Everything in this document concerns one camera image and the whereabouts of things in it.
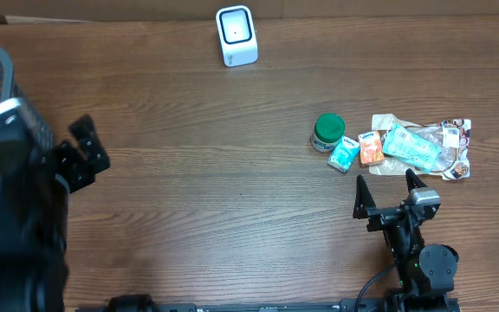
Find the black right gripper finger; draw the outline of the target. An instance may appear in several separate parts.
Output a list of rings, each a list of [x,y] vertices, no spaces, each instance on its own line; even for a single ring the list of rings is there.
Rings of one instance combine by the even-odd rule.
[[[363,219],[369,217],[369,212],[376,209],[376,204],[362,175],[356,179],[356,198],[353,208],[353,218]]]
[[[426,187],[426,184],[418,177],[418,175],[412,169],[407,169],[405,171],[405,178],[406,178],[408,192],[411,192],[414,189]]]

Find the teal tissue pack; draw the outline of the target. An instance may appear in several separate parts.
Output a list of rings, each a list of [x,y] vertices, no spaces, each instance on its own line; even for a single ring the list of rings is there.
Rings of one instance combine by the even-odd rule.
[[[399,124],[393,124],[386,133],[382,150],[384,154],[426,173],[432,171],[442,152],[440,146],[423,139]]]

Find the blue Kleenex tissue pack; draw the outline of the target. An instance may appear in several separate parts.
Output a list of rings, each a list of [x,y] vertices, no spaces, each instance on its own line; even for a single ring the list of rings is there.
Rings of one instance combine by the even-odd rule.
[[[348,172],[359,152],[360,143],[358,141],[342,136],[338,145],[329,155],[327,163],[340,172]]]

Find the orange white tissue pack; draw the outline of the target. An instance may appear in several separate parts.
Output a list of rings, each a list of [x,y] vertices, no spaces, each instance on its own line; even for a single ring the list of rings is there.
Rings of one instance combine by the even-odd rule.
[[[381,138],[377,131],[360,134],[358,142],[360,143],[360,163],[363,166],[379,165],[385,160]]]

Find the beige plastic pouch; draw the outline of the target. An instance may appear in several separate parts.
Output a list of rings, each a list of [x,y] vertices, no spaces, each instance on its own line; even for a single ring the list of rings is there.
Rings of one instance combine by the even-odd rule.
[[[416,174],[439,176],[444,180],[465,179],[470,176],[470,161],[468,149],[471,135],[471,120],[453,119],[442,120],[438,123],[419,125],[406,120],[400,120],[393,114],[375,114],[372,117],[372,130],[381,135],[382,146],[386,133],[393,124],[399,124],[410,132],[441,147],[437,163],[431,172],[422,172],[418,168],[408,165],[388,154],[385,160],[369,168],[375,175],[403,175],[407,169]]]

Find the green lid jar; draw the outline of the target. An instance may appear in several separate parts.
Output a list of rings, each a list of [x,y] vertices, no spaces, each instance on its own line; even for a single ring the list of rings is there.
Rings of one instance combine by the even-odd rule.
[[[323,114],[314,124],[310,143],[318,152],[330,152],[339,144],[345,130],[345,121],[338,114]]]

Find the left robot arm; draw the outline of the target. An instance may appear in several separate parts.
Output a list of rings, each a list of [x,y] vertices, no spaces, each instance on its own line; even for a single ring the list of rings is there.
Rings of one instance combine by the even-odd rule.
[[[63,311],[68,197],[110,166],[92,118],[56,144],[20,98],[0,102],[0,311]]]

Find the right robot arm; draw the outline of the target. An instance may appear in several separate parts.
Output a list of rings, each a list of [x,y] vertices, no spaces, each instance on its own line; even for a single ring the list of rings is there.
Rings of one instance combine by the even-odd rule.
[[[427,186],[413,170],[405,172],[408,197],[399,205],[376,206],[363,176],[356,179],[353,217],[368,221],[369,232],[383,233],[393,263],[372,277],[357,297],[342,305],[359,311],[458,311],[457,299],[448,294],[454,289],[459,255],[449,245],[426,244],[420,226],[435,217],[441,205],[440,195]],[[385,296],[365,299],[368,289],[380,278],[396,270],[399,287]]]

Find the white barcode scanner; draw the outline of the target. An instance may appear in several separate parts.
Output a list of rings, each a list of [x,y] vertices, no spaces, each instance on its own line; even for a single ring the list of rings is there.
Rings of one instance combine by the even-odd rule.
[[[257,61],[258,43],[253,16],[245,5],[224,7],[216,14],[217,32],[228,68]]]

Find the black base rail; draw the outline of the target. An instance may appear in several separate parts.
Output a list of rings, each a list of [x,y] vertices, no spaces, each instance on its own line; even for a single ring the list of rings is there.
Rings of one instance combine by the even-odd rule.
[[[444,300],[441,303],[427,303],[424,307],[420,307],[419,303],[409,302],[405,308],[396,310],[389,308],[381,299],[361,299],[358,311],[412,311],[412,312],[427,312],[427,311],[448,311],[460,312],[457,299],[449,299],[444,307]],[[284,304],[231,304],[231,305],[207,305],[197,306],[193,303],[182,304],[153,304],[146,311],[156,312],[353,312],[355,299],[342,299],[339,302],[307,302],[307,303],[284,303]],[[107,307],[80,307],[77,312],[103,312],[110,311]]]

